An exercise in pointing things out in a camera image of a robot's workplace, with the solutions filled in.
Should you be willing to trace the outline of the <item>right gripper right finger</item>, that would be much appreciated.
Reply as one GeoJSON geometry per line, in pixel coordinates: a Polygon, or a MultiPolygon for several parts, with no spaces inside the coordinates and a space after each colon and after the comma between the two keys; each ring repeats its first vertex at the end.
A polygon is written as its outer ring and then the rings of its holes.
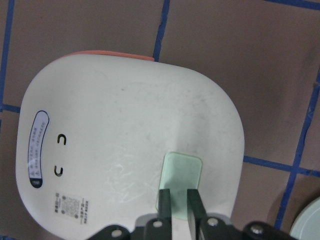
{"type": "Polygon", "coordinates": [[[197,189],[187,190],[187,221],[192,240],[198,240],[202,219],[207,216],[197,189]]]}

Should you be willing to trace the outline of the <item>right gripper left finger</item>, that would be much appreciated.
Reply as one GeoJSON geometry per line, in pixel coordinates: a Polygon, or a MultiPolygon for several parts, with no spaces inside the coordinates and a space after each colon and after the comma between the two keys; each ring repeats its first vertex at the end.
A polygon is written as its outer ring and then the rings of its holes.
{"type": "Polygon", "coordinates": [[[161,219],[161,239],[172,239],[172,208],[169,189],[161,189],[158,195],[158,216],[161,219]]]}

